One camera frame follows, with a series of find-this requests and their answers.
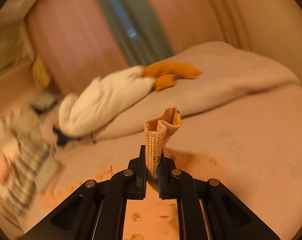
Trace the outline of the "peach cartoon print garment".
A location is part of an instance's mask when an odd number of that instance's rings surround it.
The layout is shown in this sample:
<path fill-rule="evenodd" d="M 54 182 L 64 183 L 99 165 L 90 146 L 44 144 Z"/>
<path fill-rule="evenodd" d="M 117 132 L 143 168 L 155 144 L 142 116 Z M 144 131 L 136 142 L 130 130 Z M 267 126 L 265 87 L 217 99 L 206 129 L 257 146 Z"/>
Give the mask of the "peach cartoon print garment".
<path fill-rule="evenodd" d="M 157 168 L 169 138 L 180 128 L 177 108 L 163 113 L 144 124 L 146 198 L 127 202 L 123 239 L 178 239 L 176 200 L 162 200 L 158 195 Z"/>

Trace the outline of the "dark navy garment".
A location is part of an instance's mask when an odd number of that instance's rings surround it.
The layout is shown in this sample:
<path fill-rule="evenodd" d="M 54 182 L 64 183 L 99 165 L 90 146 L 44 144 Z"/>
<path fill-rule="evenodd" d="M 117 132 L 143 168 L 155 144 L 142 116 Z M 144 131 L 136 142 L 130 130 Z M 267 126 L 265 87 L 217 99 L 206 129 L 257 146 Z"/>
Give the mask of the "dark navy garment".
<path fill-rule="evenodd" d="M 72 141 L 72 140 L 81 140 L 80 138 L 71 138 L 71 137 L 68 137 L 67 135 L 64 135 L 62 133 L 62 131 L 56 127 L 53 127 L 52 131 L 57 136 L 56 144 L 58 146 L 65 146 L 69 141 Z"/>

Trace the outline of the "white plush goose toy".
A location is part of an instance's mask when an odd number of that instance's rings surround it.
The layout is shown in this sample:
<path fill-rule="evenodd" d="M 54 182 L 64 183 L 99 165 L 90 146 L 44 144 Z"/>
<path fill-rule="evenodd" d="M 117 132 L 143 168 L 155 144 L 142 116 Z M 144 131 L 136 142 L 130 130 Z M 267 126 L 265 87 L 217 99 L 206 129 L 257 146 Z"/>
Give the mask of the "white plush goose toy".
<path fill-rule="evenodd" d="M 96 77 L 81 94 L 64 97 L 53 131 L 65 140 L 82 138 L 109 123 L 150 92 L 175 86 L 176 79 L 197 79 L 201 70 L 189 63 L 158 62 Z"/>

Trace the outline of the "plaid grey white pillow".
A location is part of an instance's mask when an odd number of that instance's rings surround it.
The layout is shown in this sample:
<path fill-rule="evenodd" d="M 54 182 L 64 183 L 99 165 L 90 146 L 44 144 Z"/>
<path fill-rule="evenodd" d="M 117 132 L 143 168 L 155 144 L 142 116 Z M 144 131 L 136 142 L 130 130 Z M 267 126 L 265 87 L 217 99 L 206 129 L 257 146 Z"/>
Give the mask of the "plaid grey white pillow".
<path fill-rule="evenodd" d="M 34 110 L 0 118 L 0 211 L 6 219 L 23 216 L 34 194 L 44 193 L 60 168 Z"/>

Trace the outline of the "pink folded duvet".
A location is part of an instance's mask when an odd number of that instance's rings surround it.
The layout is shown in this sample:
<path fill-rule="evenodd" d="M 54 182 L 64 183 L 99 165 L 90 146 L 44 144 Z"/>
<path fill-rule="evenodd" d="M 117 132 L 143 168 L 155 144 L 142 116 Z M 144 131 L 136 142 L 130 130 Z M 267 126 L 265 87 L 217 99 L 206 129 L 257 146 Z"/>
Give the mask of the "pink folded duvet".
<path fill-rule="evenodd" d="M 164 109 L 177 107 L 181 116 L 218 107 L 244 95 L 299 80 L 286 66 L 224 42 L 193 46 L 170 58 L 202 71 L 195 80 L 180 79 L 172 88 L 152 92 L 95 132 L 95 140 L 123 137 L 144 129 Z"/>

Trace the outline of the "grey blue curtain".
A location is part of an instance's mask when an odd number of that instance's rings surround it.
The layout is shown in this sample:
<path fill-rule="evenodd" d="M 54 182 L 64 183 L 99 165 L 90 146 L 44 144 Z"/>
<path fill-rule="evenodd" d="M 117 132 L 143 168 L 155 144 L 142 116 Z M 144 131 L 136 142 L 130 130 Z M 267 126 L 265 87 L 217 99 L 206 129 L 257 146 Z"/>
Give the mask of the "grey blue curtain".
<path fill-rule="evenodd" d="M 130 66 L 149 66 L 173 56 L 165 33 L 147 0 L 98 0 Z"/>

